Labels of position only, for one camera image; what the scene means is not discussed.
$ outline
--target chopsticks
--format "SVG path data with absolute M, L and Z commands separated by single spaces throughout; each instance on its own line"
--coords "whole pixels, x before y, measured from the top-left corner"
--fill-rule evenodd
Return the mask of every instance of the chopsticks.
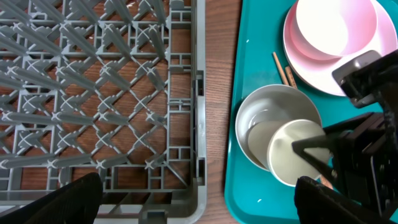
M 274 56 L 274 60 L 275 60 L 275 63 L 276 63 L 276 67 L 278 67 L 279 75 L 280 75 L 280 77 L 281 77 L 281 79 L 282 79 L 284 85 L 289 85 L 289 83 L 287 82 L 287 79 L 286 79 L 285 72 L 284 72 L 282 66 L 280 65 L 278 56 L 276 55 L 275 52 L 272 53 L 272 55 Z
M 284 85 L 289 85 L 289 82 L 290 82 L 290 86 L 291 86 L 291 87 L 297 88 L 297 85 L 296 85 L 296 82 L 294 81 L 293 73 L 292 73 L 292 70 L 290 69 L 290 67 L 289 67 L 289 66 L 286 66 L 286 67 L 285 67 L 285 70 L 286 70 L 286 73 L 287 73 L 287 78 L 286 78 L 285 72 L 284 72 L 282 66 L 280 65 L 278 56 L 276 55 L 275 52 L 272 53 L 272 55 L 274 56 L 274 60 L 275 60 L 275 63 L 276 63 L 276 67 L 278 68 L 279 75 L 280 75 L 280 77 L 281 77 L 282 82 L 284 83 Z
M 290 86 L 293 87 L 293 88 L 295 88 L 295 89 L 297 89 L 297 84 L 296 84 L 296 82 L 294 81 L 292 69 L 290 69 L 289 66 L 286 66 L 286 67 L 285 67 L 285 71 L 286 71 L 286 74 L 287 74 L 287 78 L 286 78 L 285 72 L 284 72 L 284 70 L 282 69 L 282 66 L 280 65 L 278 56 L 276 55 L 275 52 L 273 52 L 272 55 L 274 56 L 274 60 L 275 60 L 275 63 L 276 63 L 276 67 L 278 68 L 279 75 L 280 75 L 280 77 L 281 77 L 282 82 L 284 83 L 284 85 L 289 85 L 289 83 L 288 83 L 288 81 L 287 81 L 287 80 L 289 79 Z M 322 183 L 323 185 L 325 185 L 326 187 L 328 187 L 328 188 L 330 188 L 330 189 L 333 190 L 332 184 L 331 184 L 324 176 L 321 175 L 320 180 L 321 180 L 321 183 Z

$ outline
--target gray plastic dish rack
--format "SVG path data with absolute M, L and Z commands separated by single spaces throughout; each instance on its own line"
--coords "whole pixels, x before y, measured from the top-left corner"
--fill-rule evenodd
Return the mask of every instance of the gray plastic dish rack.
M 94 10 L 97 4 L 104 5 L 102 15 Z M 136 4 L 136 14 L 129 12 L 132 4 Z M 95 223 L 193 223 L 201 217 L 207 195 L 205 0 L 192 0 L 191 6 L 185 6 L 183 0 L 170 0 L 164 6 L 162 0 L 0 1 L 0 89 L 11 90 L 10 94 L 0 97 L 0 126 L 5 127 L 0 132 L 0 216 L 70 183 L 74 169 L 88 167 L 99 173 L 104 188 L 103 203 Z M 114 15 L 121 19 L 111 20 Z M 156 20 L 142 20 L 147 15 Z M 176 29 L 191 30 L 190 53 L 172 52 L 172 32 Z M 154 51 L 141 51 L 146 44 L 153 46 Z M 117 51 L 108 52 L 110 45 Z M 183 63 L 184 60 L 190 60 L 190 64 Z M 132 71 L 135 73 L 133 79 L 126 80 L 119 71 L 131 61 L 137 64 L 137 69 Z M 156 68 L 160 61 L 167 62 L 166 78 L 162 78 Z M 102 68 L 97 79 L 90 80 L 85 72 L 98 62 Z M 53 78 L 47 73 L 50 67 L 56 68 Z M 190 75 L 190 97 L 173 98 L 170 95 L 172 76 L 182 73 Z M 154 92 L 140 97 L 133 86 L 145 76 Z M 103 95 L 100 88 L 108 82 L 120 91 L 111 96 Z M 84 89 L 83 93 L 68 94 L 66 89 L 70 85 Z M 167 96 L 167 112 L 158 114 L 148 104 L 162 92 Z M 114 106 L 124 94 L 131 94 L 138 102 L 132 106 L 129 116 L 121 114 Z M 100 103 L 97 112 L 89 116 L 81 107 L 93 98 Z M 44 106 L 49 99 L 54 102 L 52 111 Z M 140 133 L 130 123 L 141 110 L 146 112 L 144 122 L 152 125 L 145 133 Z M 170 143 L 172 114 L 190 117 L 189 144 L 175 146 Z M 98 123 L 117 128 L 105 133 L 97 127 Z M 68 132 L 66 124 L 80 128 Z M 77 139 L 90 127 L 94 128 L 98 140 L 88 152 Z M 136 141 L 123 153 L 112 138 L 125 127 L 131 130 Z M 167 133 L 162 153 L 148 141 L 157 129 Z M 40 140 L 48 133 L 51 139 L 47 147 Z M 5 141 L 7 136 L 13 136 L 11 146 Z M 103 146 L 116 154 L 94 159 Z M 32 147 L 43 153 L 27 156 L 26 152 Z M 144 164 L 129 159 L 139 147 L 145 147 L 152 154 Z M 60 156 L 66 148 L 74 148 L 79 154 Z M 171 150 L 178 152 L 175 158 L 171 158 Z M 189 152 L 188 158 L 182 156 L 185 151 Z M 173 166 L 184 161 L 189 162 L 189 181 Z M 47 170 L 45 189 L 21 189 L 24 169 L 38 167 Z M 118 187 L 119 170 L 129 167 L 145 172 L 142 181 L 147 182 L 146 187 Z M 157 175 L 154 175 L 155 169 L 160 170 Z M 165 187 L 166 169 L 183 183 L 182 189 Z M 157 189 L 151 185 L 154 180 L 160 181 Z M 157 193 L 170 194 L 171 198 L 167 203 L 159 203 L 155 199 Z M 146 194 L 140 204 L 133 202 L 137 194 Z

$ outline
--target bowl rim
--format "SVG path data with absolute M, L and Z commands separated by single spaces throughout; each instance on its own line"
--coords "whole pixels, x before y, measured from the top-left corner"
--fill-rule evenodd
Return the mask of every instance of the bowl rim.
M 357 0 L 358 2 L 361 3 L 361 5 L 366 4 L 366 3 L 372 5 L 371 8 L 372 8 L 372 13 L 373 13 L 374 17 L 376 18 L 376 22 L 375 22 L 376 25 L 374 26 L 373 34 L 372 34 L 372 37 L 370 38 L 370 40 L 369 40 L 369 41 L 367 42 L 367 44 L 365 44 L 365 46 L 363 46 L 361 49 L 359 49 L 359 50 L 357 50 L 357 51 L 355 51 L 355 52 L 347 53 L 347 54 L 331 54 L 330 52 L 326 52 L 326 51 L 324 51 L 324 50 L 320 50 L 318 47 L 315 47 L 315 46 L 308 40 L 308 38 L 306 37 L 306 35 L 302 32 L 302 27 L 300 27 L 299 16 L 298 16 L 298 13 L 300 12 L 300 11 L 299 11 L 299 6 L 302 5 L 304 1 L 315 1 L 315 0 L 298 0 L 298 1 L 295 3 L 296 6 L 295 6 L 295 9 L 294 9 L 294 17 L 295 17 L 295 19 L 297 20 L 298 31 L 301 33 L 301 35 L 303 36 L 303 38 L 305 39 L 305 41 L 307 41 L 308 44 L 310 44 L 311 47 L 313 47 L 314 49 L 316 49 L 317 51 L 319 51 L 319 52 L 321 52 L 321 53 L 323 53 L 323 54 L 325 54 L 325 55 L 329 55 L 329 56 L 331 56 L 331 57 L 344 57 L 344 56 L 347 56 L 347 55 L 355 54 L 356 52 L 359 52 L 360 50 L 362 50 L 363 48 L 365 48 L 365 47 L 373 40 L 374 36 L 376 35 L 379 18 L 378 18 L 377 10 L 376 10 L 376 7 L 375 7 L 373 1 L 372 1 L 372 0 L 365 0 L 365 1 L 364 1 L 364 0 Z
M 256 92 L 261 91 L 261 90 L 263 90 L 263 89 L 265 89 L 265 88 L 270 88 L 270 87 L 272 87 L 272 86 L 280 86 L 280 87 L 282 87 L 282 88 L 291 88 L 293 91 L 296 91 L 297 93 L 303 95 L 303 96 L 312 104 L 312 106 L 315 108 L 315 111 L 317 112 L 318 117 L 319 117 L 319 125 L 322 127 L 322 119 L 321 119 L 320 113 L 319 113 L 319 111 L 318 111 L 318 108 L 315 106 L 315 104 L 313 103 L 313 101 L 311 100 L 311 98 L 309 98 L 305 93 L 303 93 L 303 92 L 300 91 L 299 89 L 293 88 L 293 87 L 288 86 L 288 85 L 283 85 L 283 84 L 271 84 L 271 85 L 262 86 L 262 87 L 260 87 L 260 88 L 258 88 L 258 89 L 256 89 L 256 90 L 254 90 L 253 92 L 251 92 L 251 93 L 242 101 L 242 103 L 241 103 L 240 106 L 239 106 L 238 112 L 236 113 L 236 117 L 235 117 L 235 120 L 234 120 L 234 122 L 235 122 L 235 125 L 234 125 L 234 126 L 235 126 L 235 138 L 236 138 L 236 140 L 237 140 L 237 142 L 238 142 L 238 144 L 239 144 L 239 148 L 240 148 L 241 151 L 243 152 L 244 156 L 246 156 L 246 158 L 247 158 L 252 164 L 254 164 L 254 165 L 257 166 L 258 168 L 260 168 L 260 169 L 262 169 L 262 170 L 265 170 L 265 171 L 268 171 L 268 172 L 270 172 L 270 170 L 266 169 L 266 168 L 264 167 L 264 165 L 262 165 L 262 164 L 261 164 L 261 165 L 260 165 L 260 164 L 256 164 L 256 163 L 246 154 L 246 152 L 243 150 L 243 147 L 242 147 L 243 144 L 241 143 L 241 141 L 240 141 L 239 138 L 238 138 L 237 129 L 238 129 L 238 118 L 239 118 L 239 115 L 242 113 L 242 110 L 243 110 L 243 109 L 242 109 L 242 105 L 244 105 L 245 102 L 248 101 L 248 99 L 250 99 L 254 94 L 256 94 Z
M 282 130 L 282 129 L 284 129 L 286 126 L 288 126 L 288 125 L 290 125 L 290 124 L 292 124 L 292 123 L 296 123 L 296 122 L 310 122 L 310 123 L 315 123 L 315 124 L 317 124 L 316 122 L 310 121 L 310 120 L 307 120 L 307 119 L 296 119 L 296 120 L 293 120 L 293 121 L 289 121 L 289 122 L 285 123 L 284 125 L 282 125 L 282 126 L 272 135 L 272 137 L 271 137 L 271 142 L 272 142 L 272 140 L 276 137 L 276 134 L 277 134 L 280 130 Z M 271 156 L 272 153 L 271 153 L 271 150 L 270 150 L 270 149 L 271 149 L 272 147 L 273 147 L 272 144 L 268 144 L 268 148 L 267 148 L 267 163 L 268 163 L 268 166 L 269 166 L 269 172 L 271 172 L 271 174 L 272 174 L 279 182 L 283 183 L 284 185 L 287 185 L 287 186 L 289 186 L 289 187 L 295 187 L 295 186 L 296 186 L 295 184 L 289 184 L 289 183 L 285 182 L 284 180 L 282 180 L 282 179 L 276 174 L 275 169 L 274 169 L 274 167 L 272 166 L 272 163 L 270 163 L 271 158 L 272 158 L 272 156 Z M 320 176 L 321 176 L 321 173 L 319 172 L 319 174 L 318 174 L 314 179 L 317 180 L 317 179 L 320 178 Z

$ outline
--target teal tray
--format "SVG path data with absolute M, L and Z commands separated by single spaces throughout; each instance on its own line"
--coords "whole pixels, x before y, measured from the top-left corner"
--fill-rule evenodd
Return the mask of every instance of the teal tray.
M 236 69 L 229 127 L 225 202 L 232 216 L 241 223 L 299 223 L 294 206 L 294 188 L 278 182 L 270 172 L 253 165 L 242 153 L 235 136 L 235 117 L 245 97 L 264 85 L 281 83 L 272 52 L 287 66 L 282 45 L 282 28 L 294 0 L 244 0 L 239 30 Z M 398 27 L 398 0 L 379 0 Z M 347 98 L 327 95 L 295 77 L 298 88 L 317 106 L 324 126 L 368 112 Z

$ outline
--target wood grain surface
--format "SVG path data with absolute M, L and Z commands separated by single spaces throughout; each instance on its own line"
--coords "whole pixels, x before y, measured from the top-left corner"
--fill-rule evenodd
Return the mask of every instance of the wood grain surface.
M 208 201 L 198 223 L 236 223 L 224 202 L 226 152 L 242 0 L 206 1 Z

